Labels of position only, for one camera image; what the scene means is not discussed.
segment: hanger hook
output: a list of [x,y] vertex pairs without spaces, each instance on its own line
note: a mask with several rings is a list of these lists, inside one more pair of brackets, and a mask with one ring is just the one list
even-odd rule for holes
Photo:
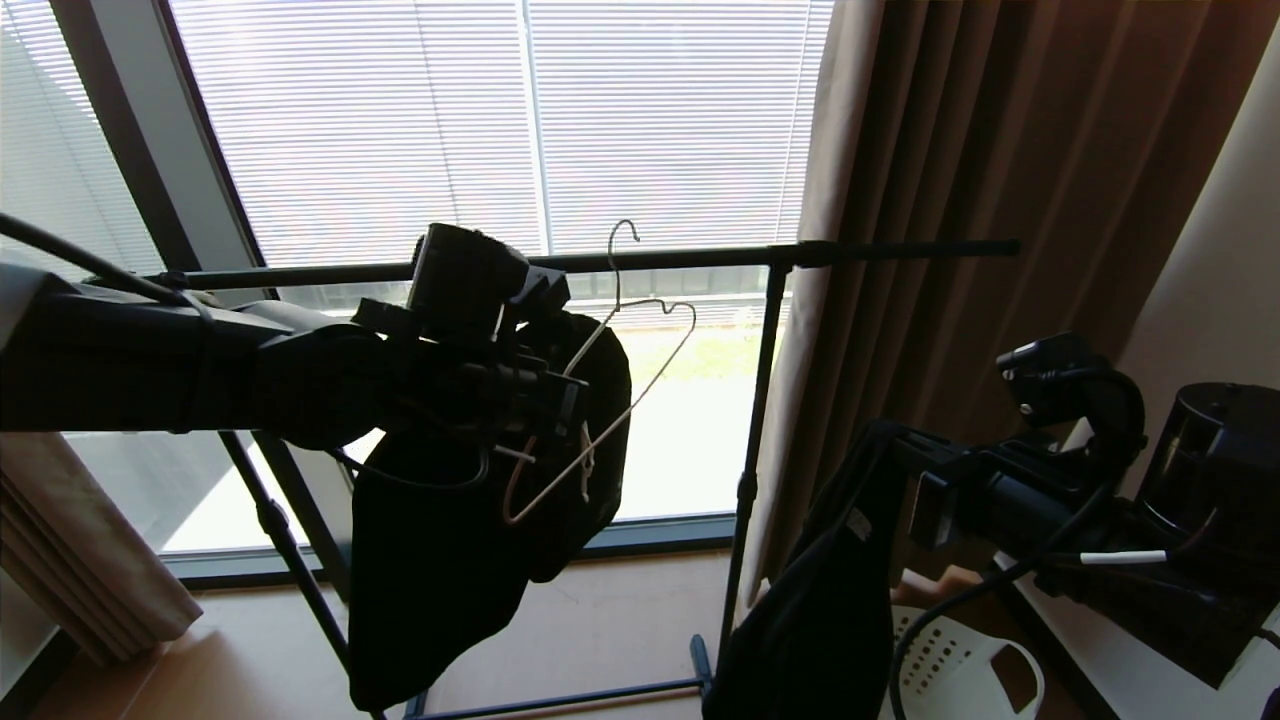
[[613,311],[617,313],[622,307],[622,272],[618,270],[618,264],[613,259],[613,238],[618,234],[618,228],[627,225],[631,228],[631,238],[640,242],[640,233],[636,232],[636,224],[627,218],[622,218],[613,224],[613,229],[609,231],[609,251],[608,260],[609,268],[613,270]]

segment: brown curtain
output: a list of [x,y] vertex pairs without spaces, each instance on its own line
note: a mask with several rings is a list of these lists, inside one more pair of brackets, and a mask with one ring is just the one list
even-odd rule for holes
[[[995,441],[1019,427],[996,355],[1065,329],[1119,355],[1277,13],[1230,0],[836,4],[801,237],[1024,245],[1016,259],[795,278],[740,597],[780,570],[867,421]],[[937,577],[956,560],[909,562]]]
[[0,566],[99,664],[201,614],[58,433],[0,433]]

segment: black cloth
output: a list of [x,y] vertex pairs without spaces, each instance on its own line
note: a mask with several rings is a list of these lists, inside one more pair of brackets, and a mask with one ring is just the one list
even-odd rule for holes
[[[558,313],[517,333],[532,355],[563,369],[598,323]],[[605,329],[575,369],[590,384],[593,437],[631,402],[626,352]],[[453,660],[507,626],[530,579],[547,582],[618,509],[628,423],[595,451],[590,503],[580,475],[567,477],[518,525],[500,516],[515,460],[490,454],[489,474],[466,492],[396,483],[371,473],[356,478],[352,497],[351,698],[360,710],[383,710],[429,688]],[[524,437],[506,437],[522,448]],[[580,450],[547,454],[521,473],[512,511],[518,512]],[[410,482],[460,484],[476,468],[474,447],[429,433],[388,433],[367,465]]]
[[873,720],[893,651],[890,556],[906,428],[877,421],[826,483],[785,569],[719,659],[705,720]]

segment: clothes rack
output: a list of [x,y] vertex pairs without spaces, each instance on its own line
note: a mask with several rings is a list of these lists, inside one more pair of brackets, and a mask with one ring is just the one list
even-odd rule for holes
[[[728,268],[763,265],[768,268],[768,281],[764,296],[764,322],[760,329],[760,352],[756,359],[755,395],[751,405],[751,420],[748,430],[746,454],[742,474],[737,484],[737,509],[733,524],[733,544],[730,555],[728,582],[724,588],[724,606],[721,616],[719,653],[724,655],[733,626],[733,610],[737,600],[737,587],[742,577],[742,559],[746,530],[751,520],[751,509],[758,489],[756,462],[760,456],[760,441],[764,432],[764,407],[769,392],[769,375],[773,368],[773,347],[777,340],[778,322],[782,315],[783,291],[787,274],[796,268],[822,268],[845,263],[942,259],[942,258],[982,258],[1012,256],[1019,251],[1016,240],[998,241],[956,241],[956,242],[899,242],[844,245],[836,242],[804,241],[790,245],[769,245],[764,247],[722,249],[722,250],[675,250],[620,252],[613,256],[613,264],[620,270],[655,270],[678,268]],[[611,259],[604,254],[554,255],[530,258],[530,264],[561,269],[570,273],[611,272]],[[246,270],[212,270],[189,273],[186,282],[191,290],[247,290],[278,288],[339,283],[370,283],[410,281],[413,277],[411,264],[380,265],[338,265],[325,268],[253,268]],[[343,667],[347,667],[347,642],[342,630],[320,594],[319,584],[307,570],[293,537],[288,530],[288,520],[283,509],[268,495],[261,479],[248,461],[243,446],[234,433],[219,433],[223,445],[239,471],[257,507],[259,524],[271,538],[271,544],[284,559],[302,592],[312,615],[320,624],[330,647]],[[422,714],[426,691],[407,703],[404,720],[462,720],[466,717],[493,717],[531,710],[575,706],[617,698],[664,694],[698,688],[705,697],[710,689],[713,671],[707,644],[701,635],[690,641],[690,656],[695,675],[681,680],[650,683],[607,691],[579,693],[561,697],[532,700],[526,702],[495,705],[471,710]],[[370,714],[381,719],[380,712]]]

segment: clothing tag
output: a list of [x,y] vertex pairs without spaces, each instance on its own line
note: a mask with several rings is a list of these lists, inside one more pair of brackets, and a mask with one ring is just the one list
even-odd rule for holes
[[867,515],[863,515],[861,510],[856,507],[849,511],[849,518],[845,519],[845,525],[847,525],[850,530],[854,530],[858,539],[863,542],[867,542],[867,538],[872,537],[872,521],[868,520]]

